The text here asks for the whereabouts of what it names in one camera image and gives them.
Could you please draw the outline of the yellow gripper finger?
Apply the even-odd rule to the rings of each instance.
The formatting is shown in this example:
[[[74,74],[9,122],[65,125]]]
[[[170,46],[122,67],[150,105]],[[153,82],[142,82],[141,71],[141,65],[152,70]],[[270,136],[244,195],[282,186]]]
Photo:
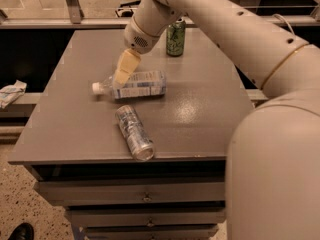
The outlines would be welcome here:
[[[114,88],[122,88],[137,69],[140,64],[141,57],[138,52],[129,48],[120,55],[118,64],[113,75],[112,86]]]

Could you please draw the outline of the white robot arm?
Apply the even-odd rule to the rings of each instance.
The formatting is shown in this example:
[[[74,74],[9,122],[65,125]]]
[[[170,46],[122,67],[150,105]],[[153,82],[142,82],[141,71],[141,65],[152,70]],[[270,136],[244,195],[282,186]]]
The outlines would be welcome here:
[[[269,99],[228,145],[228,239],[320,240],[320,49],[229,0],[142,0],[115,85],[182,14]]]

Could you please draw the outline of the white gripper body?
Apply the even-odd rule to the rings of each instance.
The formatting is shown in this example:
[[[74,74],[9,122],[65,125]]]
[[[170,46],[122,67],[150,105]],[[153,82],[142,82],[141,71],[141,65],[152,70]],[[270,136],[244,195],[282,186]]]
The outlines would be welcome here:
[[[133,16],[124,30],[124,43],[140,54],[150,52],[161,36],[161,25]]]

